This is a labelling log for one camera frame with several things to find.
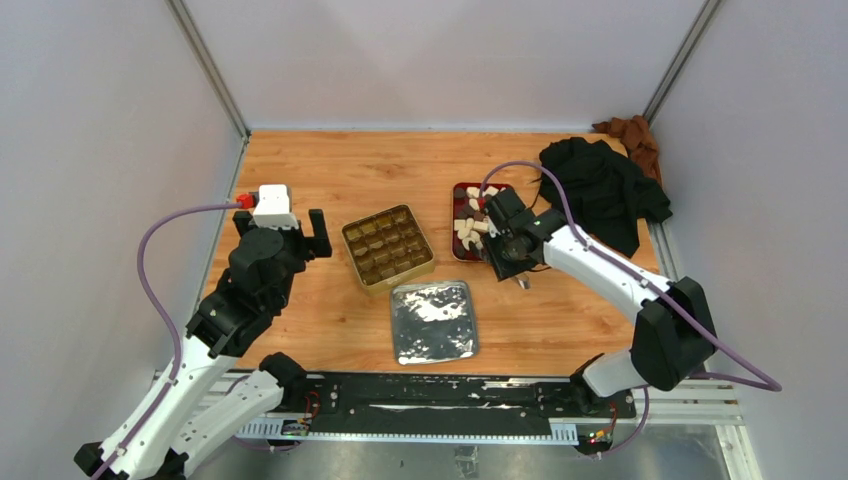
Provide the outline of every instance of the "fabric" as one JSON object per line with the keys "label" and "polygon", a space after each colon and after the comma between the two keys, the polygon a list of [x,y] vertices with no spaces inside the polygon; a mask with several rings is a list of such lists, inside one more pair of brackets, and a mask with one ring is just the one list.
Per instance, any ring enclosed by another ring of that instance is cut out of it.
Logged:
{"label": "fabric", "polygon": [[[671,216],[671,202],[659,183],[604,141],[561,140],[542,150],[539,160],[562,183],[577,224],[627,257],[639,248],[636,219],[662,222]],[[546,176],[539,195],[563,211]]]}
{"label": "fabric", "polygon": [[660,148],[644,117],[636,115],[630,120],[613,117],[609,122],[595,123],[592,127],[596,132],[620,138],[630,160],[642,169],[646,177],[653,178],[662,185]]}

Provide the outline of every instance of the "gray floor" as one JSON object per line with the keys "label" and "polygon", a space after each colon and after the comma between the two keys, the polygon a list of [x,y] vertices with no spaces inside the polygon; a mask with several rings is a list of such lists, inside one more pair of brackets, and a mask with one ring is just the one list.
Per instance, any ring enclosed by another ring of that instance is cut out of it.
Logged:
{"label": "gray floor", "polygon": [[[623,439],[631,430],[619,425],[616,434]],[[648,427],[601,462],[576,457],[571,447],[323,441],[269,455],[230,443],[191,479],[728,479],[709,426]]]}

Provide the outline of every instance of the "wooden table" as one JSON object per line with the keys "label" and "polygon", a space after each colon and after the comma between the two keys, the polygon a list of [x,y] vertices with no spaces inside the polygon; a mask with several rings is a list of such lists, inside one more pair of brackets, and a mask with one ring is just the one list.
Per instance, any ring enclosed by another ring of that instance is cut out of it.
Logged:
{"label": "wooden table", "polygon": [[[451,190],[460,181],[480,181],[495,165],[509,160],[538,161],[539,151],[564,134],[257,132],[251,137],[237,193],[261,184],[292,188],[294,211],[311,234],[306,212],[322,208],[333,257],[310,262],[295,277],[291,302],[257,339],[240,365],[255,367],[266,355],[282,351],[307,370],[396,371],[480,374],[567,375],[601,352],[630,344],[628,319],[603,298],[568,275],[546,271],[531,275],[532,288],[498,283],[484,264],[456,261],[450,252]],[[624,152],[618,140],[601,134]],[[512,184],[528,205],[537,172],[513,167],[495,176]],[[356,283],[344,249],[341,227],[355,219],[406,203],[434,250],[436,271],[415,282],[462,279],[471,287],[477,311],[480,353],[435,365],[395,362],[389,296],[369,297]],[[547,203],[539,201],[537,213]],[[657,272],[644,223],[642,247],[633,261]],[[228,222],[215,257],[207,292],[214,288],[227,255],[238,244]]]}

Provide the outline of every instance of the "white wall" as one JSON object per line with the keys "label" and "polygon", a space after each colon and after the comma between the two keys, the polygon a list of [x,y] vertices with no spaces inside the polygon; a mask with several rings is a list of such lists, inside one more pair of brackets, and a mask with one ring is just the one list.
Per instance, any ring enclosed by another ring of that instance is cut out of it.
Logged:
{"label": "white wall", "polygon": [[246,121],[585,130],[642,113],[702,0],[190,0]]}
{"label": "white wall", "polygon": [[841,0],[727,2],[655,124],[683,270],[785,387],[739,388],[768,479],[845,477],[845,25]]}
{"label": "white wall", "polygon": [[[0,6],[0,477],[83,478],[170,357],[135,273],[144,230],[221,201],[240,150],[164,2]],[[154,289],[180,322],[219,217],[166,227]]]}

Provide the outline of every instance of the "brown cloth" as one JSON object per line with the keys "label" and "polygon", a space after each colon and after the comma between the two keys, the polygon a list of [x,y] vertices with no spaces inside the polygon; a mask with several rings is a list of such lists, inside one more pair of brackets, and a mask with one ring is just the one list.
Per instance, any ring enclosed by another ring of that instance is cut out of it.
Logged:
{"label": "brown cloth", "polygon": [[620,138],[630,160],[642,169],[646,177],[653,178],[662,185],[658,162],[660,149],[642,115],[635,115],[630,120],[612,117],[609,122],[594,123],[592,127],[596,132]]}

